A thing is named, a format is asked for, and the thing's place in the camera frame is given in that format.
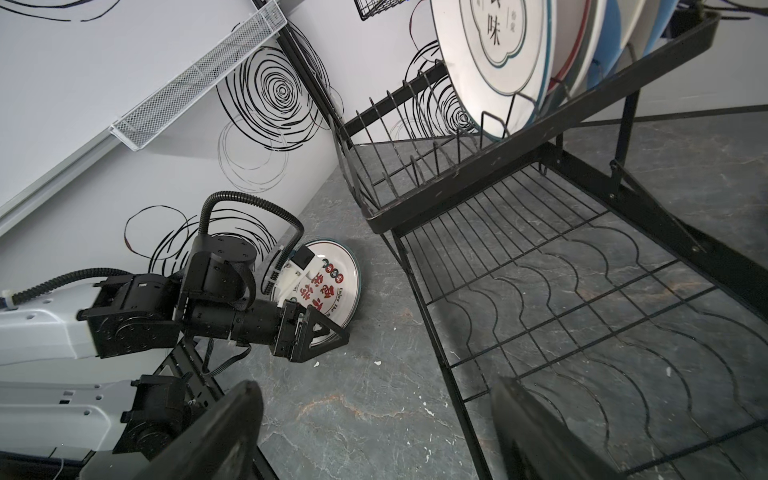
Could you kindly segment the black wire dish rack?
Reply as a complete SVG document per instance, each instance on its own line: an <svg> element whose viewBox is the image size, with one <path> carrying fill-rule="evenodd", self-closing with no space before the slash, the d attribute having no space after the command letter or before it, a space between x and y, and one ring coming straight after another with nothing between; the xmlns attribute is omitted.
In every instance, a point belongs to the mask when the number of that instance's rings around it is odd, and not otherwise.
<svg viewBox="0 0 768 480"><path fill-rule="evenodd" d="M643 87L704 53L685 1L658 52L493 141L436 45L339 124L342 170L403 268L480 479L504 477L492 389L516 381L631 479L767 475L767 267L678 217L714 183L640 162Z"/></svg>

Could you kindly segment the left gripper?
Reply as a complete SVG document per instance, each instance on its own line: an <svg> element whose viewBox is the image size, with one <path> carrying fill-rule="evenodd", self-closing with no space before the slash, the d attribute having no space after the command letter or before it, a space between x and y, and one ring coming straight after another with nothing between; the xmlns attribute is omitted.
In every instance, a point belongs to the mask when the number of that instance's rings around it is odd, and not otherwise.
<svg viewBox="0 0 768 480"><path fill-rule="evenodd" d="M278 329L273 356L304 363L349 343L350 334L313 306L286 301L277 309Z"/></svg>

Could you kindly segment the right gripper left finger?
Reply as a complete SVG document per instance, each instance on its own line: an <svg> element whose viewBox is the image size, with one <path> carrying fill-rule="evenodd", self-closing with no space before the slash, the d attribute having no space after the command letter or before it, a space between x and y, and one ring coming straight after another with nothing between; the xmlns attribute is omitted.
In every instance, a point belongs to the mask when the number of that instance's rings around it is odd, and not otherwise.
<svg viewBox="0 0 768 480"><path fill-rule="evenodd" d="M263 411L258 383L240 382L136 477L262 479L256 455Z"/></svg>

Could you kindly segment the white plate red characters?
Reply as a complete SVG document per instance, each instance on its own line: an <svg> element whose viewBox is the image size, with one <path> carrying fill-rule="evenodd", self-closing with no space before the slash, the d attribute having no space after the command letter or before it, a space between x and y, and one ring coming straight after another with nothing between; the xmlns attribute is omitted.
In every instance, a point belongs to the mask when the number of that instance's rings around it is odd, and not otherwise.
<svg viewBox="0 0 768 480"><path fill-rule="evenodd" d="M357 261L347 247L330 239L305 243L315 254L306 277L294 289L293 296L283 301L295 301L304 307L313 306L347 330L357 309L362 289Z"/></svg>

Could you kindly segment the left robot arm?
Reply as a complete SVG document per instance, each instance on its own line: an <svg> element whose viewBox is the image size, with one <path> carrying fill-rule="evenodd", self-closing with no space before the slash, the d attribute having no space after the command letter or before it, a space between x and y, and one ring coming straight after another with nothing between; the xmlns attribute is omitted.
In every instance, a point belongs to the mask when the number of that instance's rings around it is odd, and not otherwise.
<svg viewBox="0 0 768 480"><path fill-rule="evenodd" d="M242 235L213 233L216 205L237 202L291 224L294 235L263 269ZM180 269L163 276L112 268L60 275L1 296L1 361L100 359L167 349L152 375L132 381L1 386L1 475L76 479L98 453L141 454L175 479L209 478L232 459L234 475L264 469L256 447L263 399L253 383L231 395L194 349L204 337L243 354L265 345L303 363L347 344L362 290L351 251L302 242L294 215L238 191L212 194Z"/></svg>

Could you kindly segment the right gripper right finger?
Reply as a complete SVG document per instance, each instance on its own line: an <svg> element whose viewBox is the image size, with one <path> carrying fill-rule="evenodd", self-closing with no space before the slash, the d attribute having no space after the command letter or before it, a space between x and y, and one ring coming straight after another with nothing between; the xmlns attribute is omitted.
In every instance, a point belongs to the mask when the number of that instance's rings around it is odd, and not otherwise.
<svg viewBox="0 0 768 480"><path fill-rule="evenodd" d="M511 378L491 389L491 411L510 479L624 477Z"/></svg>

